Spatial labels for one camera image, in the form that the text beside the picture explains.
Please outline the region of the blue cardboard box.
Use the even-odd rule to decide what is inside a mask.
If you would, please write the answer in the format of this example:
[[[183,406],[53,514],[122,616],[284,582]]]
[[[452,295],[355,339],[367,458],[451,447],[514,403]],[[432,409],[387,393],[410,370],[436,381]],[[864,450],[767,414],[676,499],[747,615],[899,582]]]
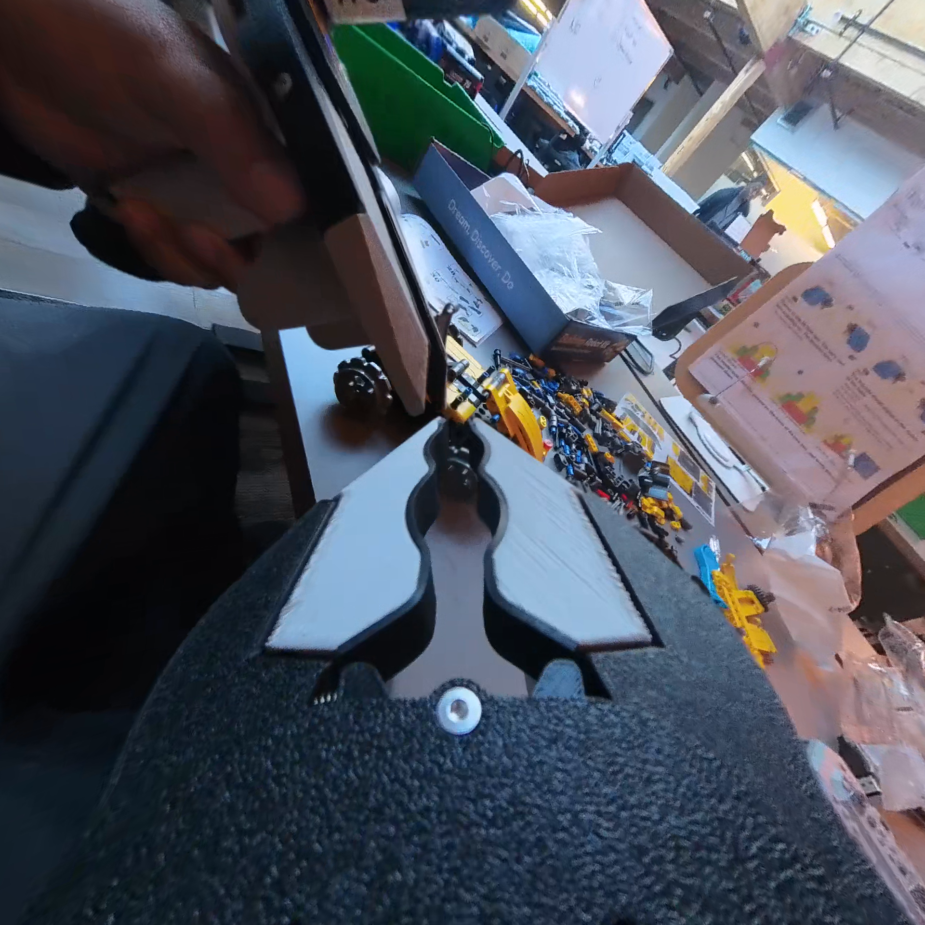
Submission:
[[[413,187],[470,276],[532,353],[607,364],[635,340],[630,333],[568,318],[502,235],[474,195],[489,177],[439,142],[426,149]]]

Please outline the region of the pile of dark brick pieces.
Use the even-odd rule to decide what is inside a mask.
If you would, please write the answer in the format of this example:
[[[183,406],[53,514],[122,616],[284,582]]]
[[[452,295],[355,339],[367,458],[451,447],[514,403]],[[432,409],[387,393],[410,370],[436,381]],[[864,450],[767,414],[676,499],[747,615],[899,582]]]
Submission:
[[[669,561],[692,526],[672,490],[671,470],[656,459],[652,437],[586,379],[560,372],[538,356],[492,353],[535,414],[552,467],[574,487],[623,515]]]

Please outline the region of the yellow toy brick car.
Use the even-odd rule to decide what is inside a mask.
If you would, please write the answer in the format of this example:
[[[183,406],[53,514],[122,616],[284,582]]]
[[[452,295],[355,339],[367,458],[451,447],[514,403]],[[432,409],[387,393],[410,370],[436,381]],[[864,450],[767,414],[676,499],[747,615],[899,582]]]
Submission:
[[[445,304],[436,313],[436,331],[444,341],[445,370],[437,374],[432,406],[454,424],[475,420],[493,427],[539,462],[548,449],[538,418],[516,387],[512,369],[495,352],[485,366],[458,339],[460,307]],[[358,417],[381,417],[399,403],[385,367],[372,347],[339,363],[333,375],[338,403]]]

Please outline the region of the flat brown cardboard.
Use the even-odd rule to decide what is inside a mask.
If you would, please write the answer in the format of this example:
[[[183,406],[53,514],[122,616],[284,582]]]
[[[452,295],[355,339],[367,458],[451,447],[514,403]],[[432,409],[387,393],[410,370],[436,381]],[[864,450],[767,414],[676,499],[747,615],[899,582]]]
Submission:
[[[655,313],[753,270],[636,165],[549,174],[534,193],[595,227],[589,247],[601,275],[651,291]]]

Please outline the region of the clear plastic bag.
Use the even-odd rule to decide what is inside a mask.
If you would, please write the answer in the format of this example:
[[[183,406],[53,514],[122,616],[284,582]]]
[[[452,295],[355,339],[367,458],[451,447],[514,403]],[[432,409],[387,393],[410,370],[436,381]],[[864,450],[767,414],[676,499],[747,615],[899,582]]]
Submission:
[[[509,173],[472,195],[564,318],[596,331],[651,332],[652,291],[601,274],[590,247],[598,228],[539,199]]]

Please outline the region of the person's left hand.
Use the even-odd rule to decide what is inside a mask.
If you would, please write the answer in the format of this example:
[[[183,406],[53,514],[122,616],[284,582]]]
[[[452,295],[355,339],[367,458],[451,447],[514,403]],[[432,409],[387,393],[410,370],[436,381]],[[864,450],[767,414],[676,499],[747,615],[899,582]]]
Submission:
[[[300,216],[284,147],[228,55],[164,2],[1,3],[2,176],[88,194],[179,155],[261,231]]]

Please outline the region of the pile of yellow brick pieces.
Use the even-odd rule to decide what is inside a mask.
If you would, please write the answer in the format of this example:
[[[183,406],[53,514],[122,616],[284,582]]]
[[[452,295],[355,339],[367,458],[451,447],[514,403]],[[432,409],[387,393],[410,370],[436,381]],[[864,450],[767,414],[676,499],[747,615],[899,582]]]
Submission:
[[[711,572],[712,588],[727,621],[740,635],[753,660],[760,668],[767,669],[773,662],[777,647],[763,623],[763,615],[768,609],[765,597],[760,589],[738,583],[734,562],[732,553],[723,557],[719,567]]]

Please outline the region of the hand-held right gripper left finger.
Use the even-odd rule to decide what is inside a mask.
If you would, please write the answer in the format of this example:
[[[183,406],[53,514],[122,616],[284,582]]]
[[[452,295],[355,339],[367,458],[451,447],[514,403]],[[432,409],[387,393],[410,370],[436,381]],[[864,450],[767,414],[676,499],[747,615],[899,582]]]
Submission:
[[[436,624],[424,535],[436,519],[433,420],[333,501],[265,649],[275,654],[422,654]]]

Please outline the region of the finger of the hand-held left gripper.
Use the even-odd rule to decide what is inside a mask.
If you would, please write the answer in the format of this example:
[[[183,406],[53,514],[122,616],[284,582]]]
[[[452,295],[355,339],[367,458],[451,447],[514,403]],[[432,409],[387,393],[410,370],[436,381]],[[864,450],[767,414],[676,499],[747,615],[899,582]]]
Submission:
[[[391,386],[412,417],[425,412],[430,339],[407,253],[387,221],[353,214],[324,241],[350,308],[376,348]]]

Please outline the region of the black tablet on stand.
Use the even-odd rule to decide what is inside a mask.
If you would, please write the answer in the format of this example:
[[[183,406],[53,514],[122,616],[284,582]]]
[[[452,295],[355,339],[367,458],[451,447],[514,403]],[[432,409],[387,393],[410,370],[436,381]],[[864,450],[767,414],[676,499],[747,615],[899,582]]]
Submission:
[[[724,301],[735,289],[737,277],[672,304],[652,319],[651,336],[658,341],[671,341],[693,321],[702,310]]]

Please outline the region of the green plastic bin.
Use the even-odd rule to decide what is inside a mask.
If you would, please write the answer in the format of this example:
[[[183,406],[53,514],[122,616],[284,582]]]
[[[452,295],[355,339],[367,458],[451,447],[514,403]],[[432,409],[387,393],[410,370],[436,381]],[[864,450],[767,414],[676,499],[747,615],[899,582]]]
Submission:
[[[439,142],[489,171],[502,138],[436,63],[386,24],[338,26],[331,36],[383,159],[412,174]]]

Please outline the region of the white whiteboard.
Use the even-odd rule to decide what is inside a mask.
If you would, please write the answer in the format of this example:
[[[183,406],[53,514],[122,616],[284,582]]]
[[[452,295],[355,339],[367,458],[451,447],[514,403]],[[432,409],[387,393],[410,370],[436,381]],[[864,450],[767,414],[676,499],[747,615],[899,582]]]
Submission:
[[[611,142],[672,54],[646,2],[566,2],[518,77],[501,119],[537,72],[588,130]]]

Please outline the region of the light blue brick separator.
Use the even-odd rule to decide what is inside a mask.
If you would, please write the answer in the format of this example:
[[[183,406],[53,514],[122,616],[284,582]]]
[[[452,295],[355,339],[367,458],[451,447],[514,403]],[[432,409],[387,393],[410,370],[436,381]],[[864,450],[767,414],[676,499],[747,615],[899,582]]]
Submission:
[[[698,579],[703,585],[711,600],[720,608],[726,609],[727,604],[720,596],[714,581],[714,572],[720,570],[720,562],[711,545],[703,544],[694,550],[694,558],[698,567]]]

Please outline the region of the grey toy wheel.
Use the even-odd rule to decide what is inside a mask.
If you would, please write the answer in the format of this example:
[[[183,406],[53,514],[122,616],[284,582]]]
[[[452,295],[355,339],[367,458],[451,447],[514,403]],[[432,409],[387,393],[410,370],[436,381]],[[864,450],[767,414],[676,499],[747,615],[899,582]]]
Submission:
[[[483,457],[481,441],[469,429],[451,427],[436,448],[441,492],[454,502],[473,502],[479,485],[478,467]]]

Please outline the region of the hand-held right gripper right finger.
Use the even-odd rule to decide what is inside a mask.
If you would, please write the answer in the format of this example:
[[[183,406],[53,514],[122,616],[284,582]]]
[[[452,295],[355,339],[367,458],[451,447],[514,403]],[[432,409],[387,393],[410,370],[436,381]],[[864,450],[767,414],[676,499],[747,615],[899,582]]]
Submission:
[[[477,508],[490,532],[487,604],[498,628],[564,651],[647,648],[652,630],[579,495],[482,422]]]

